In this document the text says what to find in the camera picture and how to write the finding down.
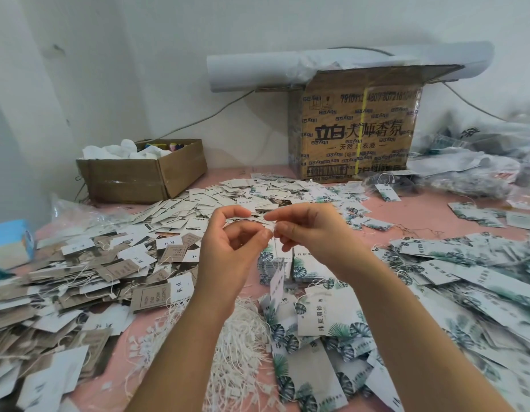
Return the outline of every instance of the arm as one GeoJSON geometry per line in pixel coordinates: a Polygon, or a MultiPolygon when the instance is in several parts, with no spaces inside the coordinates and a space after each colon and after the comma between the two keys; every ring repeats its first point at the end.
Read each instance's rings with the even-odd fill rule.
{"type": "Polygon", "coordinates": [[[301,244],[351,285],[406,410],[513,410],[334,207],[291,205],[265,219],[277,221],[283,251],[301,244]]]}
{"type": "Polygon", "coordinates": [[[226,218],[247,217],[238,206],[214,211],[202,239],[199,278],[193,297],[164,341],[126,412],[201,411],[215,344],[233,313],[234,301],[271,231],[262,224],[226,218]]]}

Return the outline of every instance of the crumpled white paper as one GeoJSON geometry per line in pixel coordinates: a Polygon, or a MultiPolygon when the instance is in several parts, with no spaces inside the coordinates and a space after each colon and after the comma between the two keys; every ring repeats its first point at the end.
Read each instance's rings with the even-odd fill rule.
{"type": "Polygon", "coordinates": [[[137,151],[137,146],[133,140],[124,139],[119,145],[97,147],[86,146],[82,151],[83,159],[159,159],[171,153],[170,150],[162,150],[156,146],[149,146],[141,152],[137,151]]]}

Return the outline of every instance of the person's left hand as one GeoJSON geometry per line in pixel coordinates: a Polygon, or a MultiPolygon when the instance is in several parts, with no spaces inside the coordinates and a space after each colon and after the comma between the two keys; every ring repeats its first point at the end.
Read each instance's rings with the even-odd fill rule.
{"type": "Polygon", "coordinates": [[[273,237],[272,231],[255,221],[235,221],[224,227],[227,218],[250,215],[250,210],[239,205],[218,208],[202,238],[193,298],[206,301],[223,320],[233,313],[250,268],[273,237]]]}

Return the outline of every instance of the large cardboard box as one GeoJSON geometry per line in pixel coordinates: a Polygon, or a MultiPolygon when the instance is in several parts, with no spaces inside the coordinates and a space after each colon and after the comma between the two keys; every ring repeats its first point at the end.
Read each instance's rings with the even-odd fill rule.
{"type": "Polygon", "coordinates": [[[406,168],[422,88],[461,65],[319,71],[289,92],[289,164],[297,177],[346,182],[406,168]]]}
{"type": "MultiPolygon", "coordinates": [[[[148,140],[137,142],[142,150],[148,140]]],[[[200,139],[161,139],[185,147],[163,158],[84,160],[76,164],[96,202],[149,204],[173,198],[208,170],[200,139]]]]}

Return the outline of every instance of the hand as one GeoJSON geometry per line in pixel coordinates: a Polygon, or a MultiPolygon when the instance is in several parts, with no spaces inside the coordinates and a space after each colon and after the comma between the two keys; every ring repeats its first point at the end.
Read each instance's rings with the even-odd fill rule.
{"type": "Polygon", "coordinates": [[[233,313],[234,300],[246,283],[250,268],[273,237],[270,230],[254,221],[235,221],[224,228],[227,218],[250,215],[250,210],[238,205],[218,208],[202,238],[193,299],[202,300],[223,321],[233,313]]]}
{"type": "Polygon", "coordinates": [[[331,204],[289,205],[265,214],[264,218],[276,221],[274,236],[280,238],[282,251],[301,244],[341,280],[347,280],[344,276],[352,270],[355,256],[371,254],[331,204]]]}

